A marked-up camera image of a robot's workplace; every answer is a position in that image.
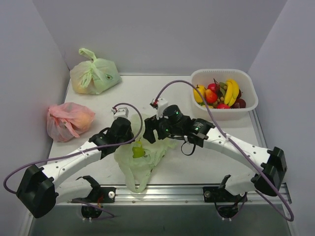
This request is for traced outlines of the light green fruit bag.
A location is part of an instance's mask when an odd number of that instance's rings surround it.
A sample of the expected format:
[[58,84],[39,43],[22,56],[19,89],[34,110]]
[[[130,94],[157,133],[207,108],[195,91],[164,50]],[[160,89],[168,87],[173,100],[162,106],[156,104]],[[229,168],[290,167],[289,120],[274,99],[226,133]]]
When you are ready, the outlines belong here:
[[[176,142],[169,139],[156,139],[153,144],[150,144],[143,138],[144,131],[145,128],[143,127],[134,142],[118,147],[114,153],[114,159],[125,176],[125,184],[134,193],[141,193],[145,190],[152,171],[166,156],[167,152],[176,147]],[[139,139],[141,139],[145,150],[145,156],[134,159],[132,147]]]

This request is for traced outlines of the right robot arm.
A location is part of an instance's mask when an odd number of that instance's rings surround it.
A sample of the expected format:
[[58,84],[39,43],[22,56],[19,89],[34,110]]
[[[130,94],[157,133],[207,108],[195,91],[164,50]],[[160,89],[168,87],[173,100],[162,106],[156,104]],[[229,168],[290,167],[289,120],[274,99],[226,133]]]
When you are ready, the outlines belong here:
[[145,119],[143,137],[151,144],[166,138],[184,140],[194,146],[220,152],[250,168],[250,174],[228,174],[223,178],[218,195],[224,201],[250,191],[275,197],[287,171],[282,149],[258,147],[227,133],[222,134],[209,121],[183,115],[177,105],[167,107],[160,118],[152,116]]

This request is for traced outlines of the red tomato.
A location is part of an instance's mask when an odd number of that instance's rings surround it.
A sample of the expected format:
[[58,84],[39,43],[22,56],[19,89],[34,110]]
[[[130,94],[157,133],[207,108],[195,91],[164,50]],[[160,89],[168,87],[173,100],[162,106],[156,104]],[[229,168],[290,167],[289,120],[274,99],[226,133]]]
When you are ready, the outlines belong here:
[[230,106],[226,104],[218,104],[217,109],[230,109]]

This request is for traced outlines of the brown longan bunch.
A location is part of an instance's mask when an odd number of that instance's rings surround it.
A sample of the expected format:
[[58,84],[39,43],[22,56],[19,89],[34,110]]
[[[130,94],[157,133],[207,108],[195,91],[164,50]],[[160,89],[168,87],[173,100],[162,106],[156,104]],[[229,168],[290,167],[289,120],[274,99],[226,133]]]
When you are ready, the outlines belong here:
[[224,98],[225,98],[225,95],[226,95],[226,91],[224,90],[224,88],[222,88],[219,84],[219,82],[217,82],[215,79],[214,79],[214,84],[215,84],[215,93],[219,99],[219,102],[224,102]]

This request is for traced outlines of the yellow banana bunch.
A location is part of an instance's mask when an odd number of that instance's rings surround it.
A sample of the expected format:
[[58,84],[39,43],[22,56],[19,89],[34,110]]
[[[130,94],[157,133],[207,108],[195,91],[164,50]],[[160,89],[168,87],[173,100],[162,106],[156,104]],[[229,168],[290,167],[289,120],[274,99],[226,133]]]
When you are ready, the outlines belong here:
[[239,85],[233,79],[227,80],[226,85],[227,85],[227,90],[224,96],[224,103],[225,105],[228,105],[229,107],[231,107],[235,103],[239,95]]

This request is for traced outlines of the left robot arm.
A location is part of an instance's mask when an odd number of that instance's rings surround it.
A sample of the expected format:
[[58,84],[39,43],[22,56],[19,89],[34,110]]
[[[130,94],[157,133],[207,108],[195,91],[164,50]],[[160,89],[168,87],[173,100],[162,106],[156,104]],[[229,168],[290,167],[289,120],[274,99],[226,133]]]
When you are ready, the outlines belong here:
[[41,167],[31,164],[24,172],[16,196],[35,218],[43,217],[60,202],[92,203],[107,198],[108,192],[103,191],[91,176],[78,177],[69,183],[66,180],[82,168],[113,154],[133,137],[131,122],[127,118],[115,119],[111,127],[93,135],[66,158]]

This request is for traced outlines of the yellow bell pepper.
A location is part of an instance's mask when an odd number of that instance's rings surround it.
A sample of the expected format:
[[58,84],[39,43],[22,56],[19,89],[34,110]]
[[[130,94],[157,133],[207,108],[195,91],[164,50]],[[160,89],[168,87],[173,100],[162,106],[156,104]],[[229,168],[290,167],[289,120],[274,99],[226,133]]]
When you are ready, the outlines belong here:
[[203,98],[205,96],[206,88],[203,85],[196,85],[196,89],[193,89],[193,96],[195,101],[199,103],[203,103]]

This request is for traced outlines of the green pear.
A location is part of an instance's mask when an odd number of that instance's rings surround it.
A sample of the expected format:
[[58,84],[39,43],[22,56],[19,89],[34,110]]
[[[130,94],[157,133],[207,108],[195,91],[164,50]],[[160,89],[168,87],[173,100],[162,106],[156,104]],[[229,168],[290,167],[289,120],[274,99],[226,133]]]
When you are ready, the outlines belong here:
[[145,156],[145,150],[143,148],[141,139],[139,139],[138,141],[135,142],[135,144],[132,147],[132,153],[133,153],[133,158],[137,159],[137,158],[141,158]]

